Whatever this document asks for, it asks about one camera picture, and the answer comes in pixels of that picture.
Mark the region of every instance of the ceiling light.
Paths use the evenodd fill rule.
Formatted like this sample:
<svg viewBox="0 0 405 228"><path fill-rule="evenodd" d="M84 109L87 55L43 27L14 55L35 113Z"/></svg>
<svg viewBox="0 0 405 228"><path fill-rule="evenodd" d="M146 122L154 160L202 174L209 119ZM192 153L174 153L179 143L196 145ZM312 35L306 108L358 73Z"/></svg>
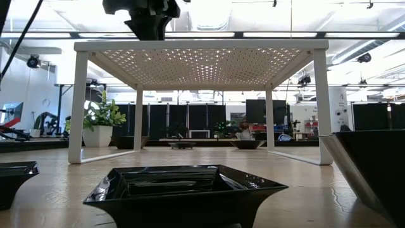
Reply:
<svg viewBox="0 0 405 228"><path fill-rule="evenodd" d="M316 32L244 32L244 37L316 37Z"/></svg>
<svg viewBox="0 0 405 228"><path fill-rule="evenodd" d="M234 37L234 32L167 32L166 37Z"/></svg>
<svg viewBox="0 0 405 228"><path fill-rule="evenodd" d="M327 32L325 38L394 38L398 35L398 32Z"/></svg>
<svg viewBox="0 0 405 228"><path fill-rule="evenodd" d="M20 38L20 32L4 32L1 38L12 39ZM25 34L25 38L70 38L70 34L66 32L29 32Z"/></svg>
<svg viewBox="0 0 405 228"><path fill-rule="evenodd" d="M81 38L136 38L133 33L79 33Z"/></svg>

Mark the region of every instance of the green leaves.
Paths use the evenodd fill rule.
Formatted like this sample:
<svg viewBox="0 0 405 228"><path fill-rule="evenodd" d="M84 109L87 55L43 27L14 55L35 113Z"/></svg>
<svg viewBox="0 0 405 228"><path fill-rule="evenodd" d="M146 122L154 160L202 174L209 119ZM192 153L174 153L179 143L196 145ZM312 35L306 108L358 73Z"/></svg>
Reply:
<svg viewBox="0 0 405 228"><path fill-rule="evenodd" d="M87 110L84 113L83 128L94 130L94 126L117 126L126 122L125 114L121 114L118 110L119 107L115 105L115 100L112 99L109 103L107 100L107 94L105 91L102 93L102 101L90 102Z"/></svg>

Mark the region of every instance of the black cable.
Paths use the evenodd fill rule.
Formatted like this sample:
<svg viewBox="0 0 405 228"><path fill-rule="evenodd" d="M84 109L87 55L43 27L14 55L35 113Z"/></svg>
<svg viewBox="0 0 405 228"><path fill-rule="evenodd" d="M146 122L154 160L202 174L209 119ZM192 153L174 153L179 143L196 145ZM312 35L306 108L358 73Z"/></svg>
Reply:
<svg viewBox="0 0 405 228"><path fill-rule="evenodd" d="M8 58L8 61L7 61L6 65L4 66L2 72L0 73L0 82L1 82L1 79L3 79L3 77L6 75L6 72L7 72L8 68L11 65L11 61L13 61L13 58L14 58L15 54L17 53L18 48L20 47L20 45L21 45L21 43L22 43L22 41L23 41L23 39L25 37L25 34L28 32L28 29L31 27L32 22L34 21L35 17L37 16L39 8L41 7L41 4L42 4L43 1L44 0L38 0L38 4L35 7L34 12L31 15L30 20L27 22L27 25L25 26L23 32L21 33L21 36L18 39L17 43L15 44L15 46L13 48L13 51L11 52L10 57Z"/></svg>

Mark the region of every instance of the black tray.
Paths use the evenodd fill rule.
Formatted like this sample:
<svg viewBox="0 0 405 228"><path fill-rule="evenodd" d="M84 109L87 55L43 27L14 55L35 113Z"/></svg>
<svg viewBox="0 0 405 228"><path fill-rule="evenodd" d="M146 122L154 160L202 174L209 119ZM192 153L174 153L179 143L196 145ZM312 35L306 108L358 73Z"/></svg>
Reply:
<svg viewBox="0 0 405 228"><path fill-rule="evenodd" d="M114 145L118 149L134 149L134 137L133 136L111 136ZM148 142L149 137L142 136L140 147L143 148Z"/></svg>
<svg viewBox="0 0 405 228"><path fill-rule="evenodd" d="M114 168L84 199L122 227L251 228L260 204L288 188L223 165Z"/></svg>
<svg viewBox="0 0 405 228"><path fill-rule="evenodd" d="M257 149L261 145L263 145L266 141L262 140L245 140L245 141L230 141L230 143L237 147L238 149Z"/></svg>
<svg viewBox="0 0 405 228"><path fill-rule="evenodd" d="M356 196L405 227L405 130L338 132L321 138Z"/></svg>
<svg viewBox="0 0 405 228"><path fill-rule="evenodd" d="M195 142L168 142L171 148L185 149L191 148L196 145Z"/></svg>
<svg viewBox="0 0 405 228"><path fill-rule="evenodd" d="M10 209L20 186L38 174L36 161L0 163L0 210Z"/></svg>

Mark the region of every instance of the desk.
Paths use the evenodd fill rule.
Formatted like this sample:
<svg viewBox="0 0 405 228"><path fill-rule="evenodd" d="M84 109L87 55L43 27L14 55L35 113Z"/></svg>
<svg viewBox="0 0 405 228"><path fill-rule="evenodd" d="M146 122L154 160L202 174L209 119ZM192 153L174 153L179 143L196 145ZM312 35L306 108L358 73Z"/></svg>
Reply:
<svg viewBox="0 0 405 228"><path fill-rule="evenodd" d="M209 130L189 130L189 138L192 138L193 132L205 132L207 133L207 139L209 139Z"/></svg>
<svg viewBox="0 0 405 228"><path fill-rule="evenodd" d="M304 137L307 139L308 138L308 135L313 135L313 133L312 132L293 132L292 133L293 135L294 135L294 139L296 140L296 141L298 141L298 135L302 135L301 136L301 139L304 141Z"/></svg>

